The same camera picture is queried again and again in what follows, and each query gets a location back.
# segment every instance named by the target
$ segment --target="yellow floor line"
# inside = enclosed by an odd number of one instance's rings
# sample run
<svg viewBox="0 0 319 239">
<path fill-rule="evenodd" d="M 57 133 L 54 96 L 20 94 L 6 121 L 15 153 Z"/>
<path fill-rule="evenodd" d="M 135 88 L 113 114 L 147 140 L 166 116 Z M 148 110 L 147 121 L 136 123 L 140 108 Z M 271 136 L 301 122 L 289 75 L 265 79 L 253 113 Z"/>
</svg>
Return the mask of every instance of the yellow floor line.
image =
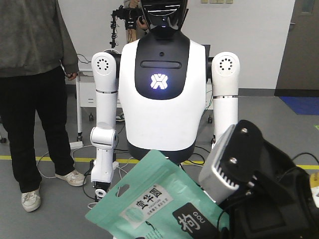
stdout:
<svg viewBox="0 0 319 239">
<path fill-rule="evenodd" d="M 76 162 L 85 162 L 85 163 L 88 163 L 90 162 L 92 159 L 94 158 L 79 158 L 79 157 L 76 157 L 75 158 L 75 161 Z M 11 156 L 9 155 L 0 155 L 0 160 L 11 160 Z M 41 161 L 51 161 L 50 157 L 43 157 L 41 159 Z M 118 161 L 119 163 L 132 163 L 132 164 L 136 164 L 138 163 L 139 161 L 137 159 L 116 159 L 116 161 Z M 193 161 L 194 163 L 196 164 L 202 164 L 202 161 Z M 189 162 L 184 162 L 183 163 L 184 165 L 192 165 L 191 163 Z M 298 167 L 302 168 L 302 169 L 309 169 L 309 170 L 319 170 L 319 165 L 303 165 L 303 164 L 299 164 L 297 165 Z"/>
</svg>

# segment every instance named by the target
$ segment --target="person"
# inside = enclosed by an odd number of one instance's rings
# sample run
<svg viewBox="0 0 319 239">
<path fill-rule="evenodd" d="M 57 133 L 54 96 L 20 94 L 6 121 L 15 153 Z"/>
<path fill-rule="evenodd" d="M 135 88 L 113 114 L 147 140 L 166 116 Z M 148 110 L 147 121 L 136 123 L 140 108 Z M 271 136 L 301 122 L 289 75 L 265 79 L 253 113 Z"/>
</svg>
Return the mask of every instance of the person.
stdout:
<svg viewBox="0 0 319 239">
<path fill-rule="evenodd" d="M 141 8 L 141 7 L 142 6 L 141 6 L 140 0 L 124 0 L 124 8 Z M 140 20 L 138 19 L 136 21 L 136 29 L 128 29 L 126 31 L 127 43 L 136 41 L 142 38 L 143 36 L 145 36 L 145 34 L 147 34 L 149 27 L 145 19 L 142 19 L 142 22 L 143 23 L 141 23 Z M 121 112 L 120 114 L 116 116 L 116 121 L 117 122 L 125 121 L 123 112 Z"/>
<path fill-rule="evenodd" d="M 32 212 L 41 204 L 34 151 L 36 111 L 56 177 L 72 186 L 85 183 L 84 175 L 74 168 L 65 129 L 65 74 L 75 79 L 78 58 L 58 0 L 0 1 L 0 15 L 0 115 L 21 203 Z"/>
</svg>

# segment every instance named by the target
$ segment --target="gray floor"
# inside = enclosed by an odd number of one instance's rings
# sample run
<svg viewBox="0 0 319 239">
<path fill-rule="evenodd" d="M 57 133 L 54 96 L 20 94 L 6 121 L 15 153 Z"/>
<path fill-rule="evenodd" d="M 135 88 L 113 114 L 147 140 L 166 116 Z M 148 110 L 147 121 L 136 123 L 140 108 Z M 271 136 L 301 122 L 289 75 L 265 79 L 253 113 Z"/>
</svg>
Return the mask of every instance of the gray floor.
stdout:
<svg viewBox="0 0 319 239">
<path fill-rule="evenodd" d="M 83 142 L 90 145 L 89 133 L 94 126 L 94 121 L 89 121 L 89 113 L 95 115 L 95 108 L 84 108 L 83 111 Z M 74 95 L 70 94 L 68 104 L 67 130 L 70 141 L 76 141 L 76 103 Z M 207 124 L 207 112 L 201 121 L 196 145 L 210 149 L 212 137 L 212 126 Z M 262 131 L 264 138 L 287 153 L 290 157 L 301 152 L 309 152 L 319 156 L 318 138 L 319 116 L 300 116 L 295 114 L 277 97 L 240 97 L 239 98 L 239 119 L 246 119 L 256 124 Z M 120 130 L 124 123 L 118 123 Z M 0 125 L 2 136 L 6 133 Z M 35 129 L 36 155 L 42 156 L 47 152 L 44 140 L 44 133 L 41 129 L 39 119 L 36 119 Z M 120 134 L 118 148 L 126 149 L 125 130 Z M 197 148 L 197 153 L 207 156 L 207 152 Z M 89 211 L 87 205 L 93 200 L 86 197 L 81 188 L 69 186 L 59 179 L 43 179 L 41 184 L 41 207 L 32 213 L 27 213 L 20 203 L 20 192 L 15 182 L 8 143 L 0 144 L 0 239 L 111 239 L 112 236 L 105 230 L 95 226 L 85 219 Z M 76 158 L 94 158 L 95 149 L 85 147 L 74 152 Z M 118 154 L 119 159 L 128 159 L 129 154 Z M 192 160 L 200 160 L 196 155 Z M 296 160 L 297 164 L 316 165 L 316 162 L 308 155 L 303 155 Z M 89 168 L 87 162 L 76 162 L 79 171 L 85 172 Z M 53 176 L 53 165 L 49 161 L 41 161 L 40 170 L 46 176 Z M 197 180 L 199 167 L 185 166 L 187 173 Z M 114 182 L 119 181 L 118 172 L 115 173 Z M 89 182 L 85 190 L 93 196 L 94 190 Z"/>
</svg>

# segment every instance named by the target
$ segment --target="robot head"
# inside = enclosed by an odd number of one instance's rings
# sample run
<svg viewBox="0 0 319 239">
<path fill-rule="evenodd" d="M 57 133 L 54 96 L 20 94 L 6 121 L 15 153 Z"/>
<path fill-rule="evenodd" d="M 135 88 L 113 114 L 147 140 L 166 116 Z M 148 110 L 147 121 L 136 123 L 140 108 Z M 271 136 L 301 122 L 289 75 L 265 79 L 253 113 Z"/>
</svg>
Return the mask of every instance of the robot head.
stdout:
<svg viewBox="0 0 319 239">
<path fill-rule="evenodd" d="M 152 32 L 170 35 L 181 29 L 187 13 L 187 0 L 141 0 L 141 4 Z"/>
</svg>

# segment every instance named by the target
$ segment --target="blue floor mat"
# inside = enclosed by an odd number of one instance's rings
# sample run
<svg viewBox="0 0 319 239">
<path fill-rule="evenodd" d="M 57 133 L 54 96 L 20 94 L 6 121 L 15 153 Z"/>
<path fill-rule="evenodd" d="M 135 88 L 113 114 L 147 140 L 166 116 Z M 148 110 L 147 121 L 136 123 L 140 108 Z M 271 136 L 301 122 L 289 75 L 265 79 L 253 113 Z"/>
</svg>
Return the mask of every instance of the blue floor mat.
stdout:
<svg viewBox="0 0 319 239">
<path fill-rule="evenodd" d="M 298 115 L 319 115 L 319 97 L 279 97 Z"/>
</svg>

